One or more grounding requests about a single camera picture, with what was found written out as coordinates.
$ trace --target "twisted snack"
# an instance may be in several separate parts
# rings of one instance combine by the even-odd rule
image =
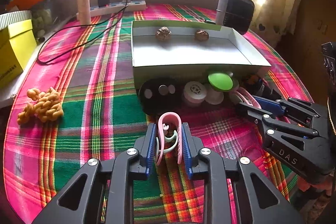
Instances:
[[[35,105],[28,103],[23,111],[17,117],[19,125],[29,121],[30,116],[37,115],[42,121],[56,121],[64,115],[62,105],[60,103],[59,92],[50,87],[47,92],[41,92],[37,88],[27,90],[27,96],[34,101]]]
[[[37,101],[41,98],[40,93],[41,91],[37,88],[27,90],[27,96],[33,101]]]
[[[60,103],[59,92],[50,87],[47,93],[41,93],[43,95],[36,105],[34,105],[34,111],[37,117],[42,121],[48,120],[55,121],[58,117],[63,116],[64,112]]]
[[[17,116],[18,125],[28,122],[31,116],[34,116],[34,107],[31,103],[28,103],[23,111]]]

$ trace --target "white cardboard box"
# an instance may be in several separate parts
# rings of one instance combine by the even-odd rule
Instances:
[[[160,27],[168,27],[171,39],[158,41]],[[194,39],[205,30],[209,40]],[[242,35],[232,28],[201,22],[145,20],[132,22],[132,62],[134,85],[139,89],[149,80],[171,77],[180,83],[207,81],[214,71],[232,71],[236,79],[250,73],[263,77],[268,61]]]

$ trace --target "green lid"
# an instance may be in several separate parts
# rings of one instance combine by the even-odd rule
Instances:
[[[214,88],[220,91],[228,91],[233,87],[232,79],[226,73],[211,73],[208,76],[208,80]]]

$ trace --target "blue gripper pad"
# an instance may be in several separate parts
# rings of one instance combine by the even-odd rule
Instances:
[[[152,128],[151,137],[148,144],[147,156],[146,156],[146,176],[149,177],[152,171],[154,156],[155,156],[155,135],[156,125]]]
[[[285,111],[283,110],[283,108],[279,103],[258,96],[253,97],[257,100],[257,102],[259,103],[259,105],[263,110],[272,112],[275,116],[278,117],[283,116],[285,114]]]
[[[185,172],[187,173],[188,178],[191,179],[193,176],[192,158],[183,125],[182,125],[182,148],[183,148],[183,160],[184,160]]]

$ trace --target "table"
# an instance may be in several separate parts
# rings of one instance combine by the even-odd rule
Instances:
[[[215,16],[215,11],[197,7],[148,5],[145,11],[125,13],[116,27],[92,44],[66,54],[52,65],[35,63],[31,67],[15,99],[4,145],[7,198],[23,221],[31,223],[88,159],[114,158],[145,134],[150,119],[142,112],[133,86],[132,21],[202,21],[214,20]],[[95,17],[92,22],[103,19]],[[91,39],[115,21],[58,33],[43,50],[41,59]],[[276,85],[285,98],[311,101],[302,82],[275,50],[253,32],[244,36],[272,65],[265,76],[267,82]],[[29,101],[26,90],[47,90],[50,86],[60,92],[64,118],[46,124],[33,119],[18,127],[17,114]],[[184,106],[178,113],[206,147],[231,159],[248,156],[287,199],[291,198],[297,176],[260,148],[256,126],[238,117],[231,105],[216,109]],[[234,216],[232,188],[229,190]],[[189,181],[184,166],[178,166],[168,155],[154,168],[149,181],[135,182],[134,207],[136,223],[201,222],[203,182]]]

